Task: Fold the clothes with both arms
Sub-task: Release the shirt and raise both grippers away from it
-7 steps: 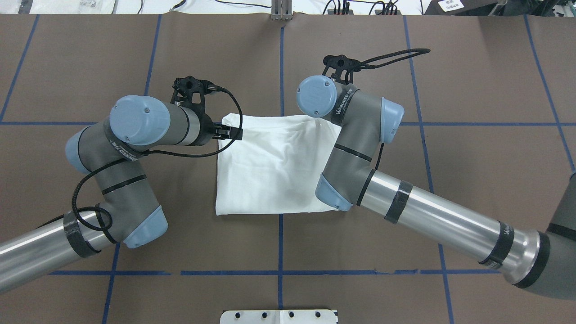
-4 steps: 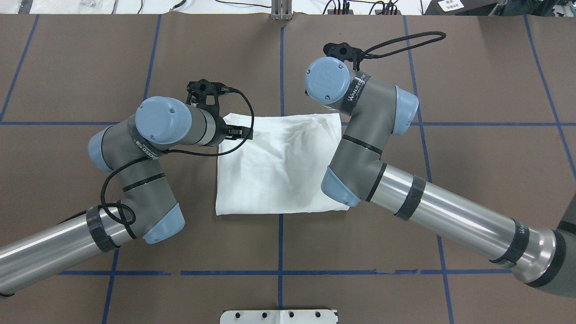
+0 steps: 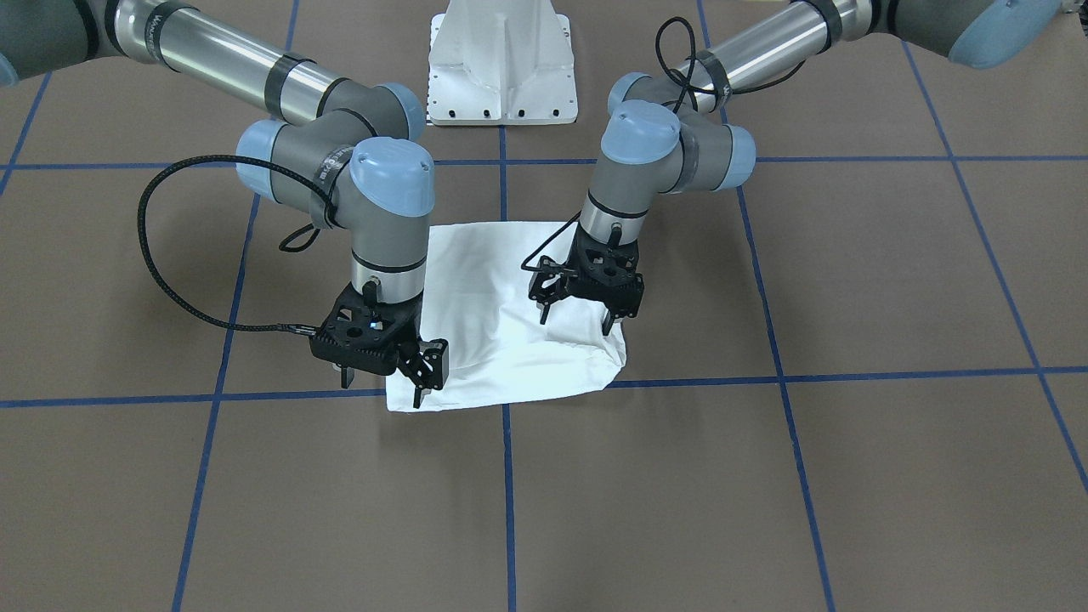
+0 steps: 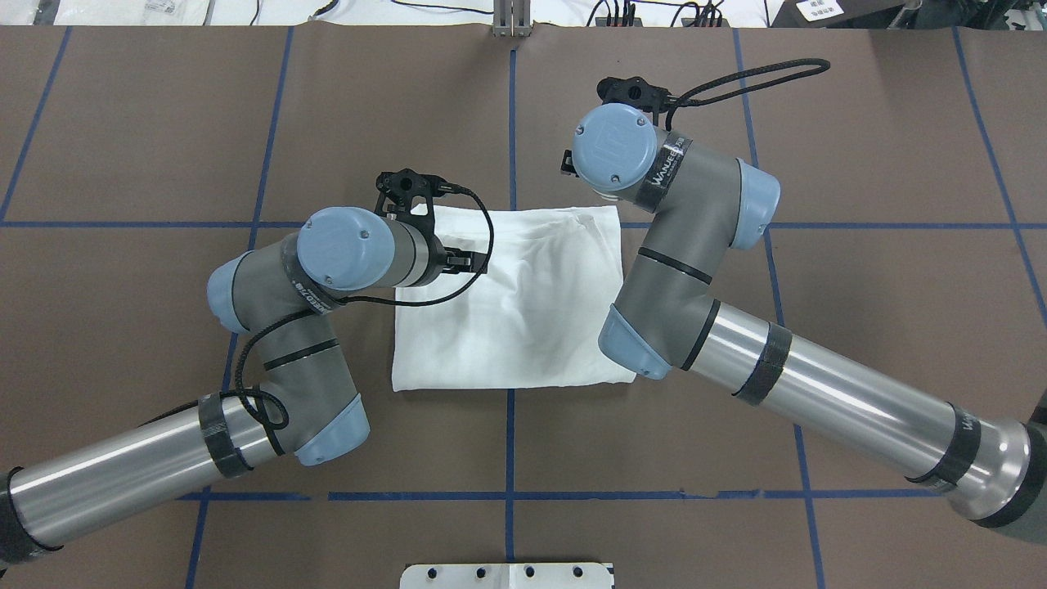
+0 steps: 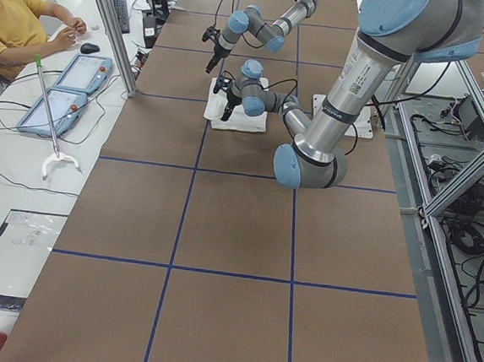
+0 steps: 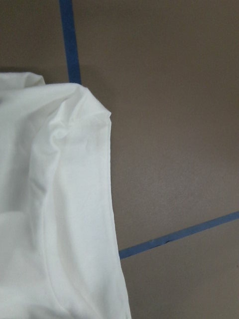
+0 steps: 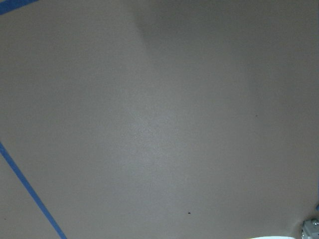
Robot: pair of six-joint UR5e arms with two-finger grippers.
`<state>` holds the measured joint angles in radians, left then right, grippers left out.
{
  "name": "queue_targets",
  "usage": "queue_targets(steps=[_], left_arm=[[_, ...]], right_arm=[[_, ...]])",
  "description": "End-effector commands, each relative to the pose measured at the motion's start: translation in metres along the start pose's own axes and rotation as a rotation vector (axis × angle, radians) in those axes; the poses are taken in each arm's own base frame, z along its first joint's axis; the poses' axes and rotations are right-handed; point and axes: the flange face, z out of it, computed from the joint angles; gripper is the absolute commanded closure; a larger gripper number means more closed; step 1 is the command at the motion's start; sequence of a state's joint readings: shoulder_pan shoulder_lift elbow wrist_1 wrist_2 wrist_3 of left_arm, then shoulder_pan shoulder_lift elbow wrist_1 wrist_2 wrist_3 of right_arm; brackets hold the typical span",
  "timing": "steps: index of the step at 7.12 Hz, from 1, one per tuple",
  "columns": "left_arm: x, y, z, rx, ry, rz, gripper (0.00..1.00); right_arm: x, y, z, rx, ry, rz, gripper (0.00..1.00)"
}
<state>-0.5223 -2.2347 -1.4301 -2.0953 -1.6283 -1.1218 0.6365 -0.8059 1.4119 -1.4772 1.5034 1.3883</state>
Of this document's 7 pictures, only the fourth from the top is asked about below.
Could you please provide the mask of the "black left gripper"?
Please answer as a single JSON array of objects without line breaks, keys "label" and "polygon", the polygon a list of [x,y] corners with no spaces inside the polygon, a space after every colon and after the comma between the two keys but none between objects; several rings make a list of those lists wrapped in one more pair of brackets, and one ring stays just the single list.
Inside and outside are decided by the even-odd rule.
[{"label": "black left gripper", "polygon": [[[564,150],[561,157],[560,172],[575,178],[578,175],[573,165],[572,150]],[[478,273],[478,251],[448,249],[437,235],[426,237],[427,266],[425,282],[433,284],[442,273]]]}]

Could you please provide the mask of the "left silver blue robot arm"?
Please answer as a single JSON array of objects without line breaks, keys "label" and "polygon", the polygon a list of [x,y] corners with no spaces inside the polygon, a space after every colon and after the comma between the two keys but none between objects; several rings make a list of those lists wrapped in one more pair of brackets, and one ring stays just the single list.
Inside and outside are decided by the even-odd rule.
[{"label": "left silver blue robot arm", "polygon": [[321,465],[369,436],[330,314],[371,287],[487,271],[491,249],[445,246],[435,214],[330,206],[274,245],[213,272],[214,316],[240,335],[225,390],[2,481],[2,566],[22,565],[121,519],[291,454]]}]

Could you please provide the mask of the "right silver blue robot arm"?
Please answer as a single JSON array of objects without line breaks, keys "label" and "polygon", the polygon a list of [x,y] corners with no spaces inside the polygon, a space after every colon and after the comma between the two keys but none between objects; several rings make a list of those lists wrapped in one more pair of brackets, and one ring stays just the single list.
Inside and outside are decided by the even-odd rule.
[{"label": "right silver blue robot arm", "polygon": [[652,216],[599,334],[610,361],[651,380],[699,373],[891,467],[973,524],[1045,543],[1044,406],[1028,421],[982,420],[710,294],[726,251],[766,231],[774,176],[620,103],[582,117],[562,164]]}]

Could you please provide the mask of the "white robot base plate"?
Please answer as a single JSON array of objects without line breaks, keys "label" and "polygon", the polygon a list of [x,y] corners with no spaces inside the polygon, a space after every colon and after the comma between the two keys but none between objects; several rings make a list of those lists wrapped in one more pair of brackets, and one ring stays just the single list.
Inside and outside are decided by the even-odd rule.
[{"label": "white robot base plate", "polygon": [[400,588],[614,588],[612,564],[599,562],[416,564]]}]

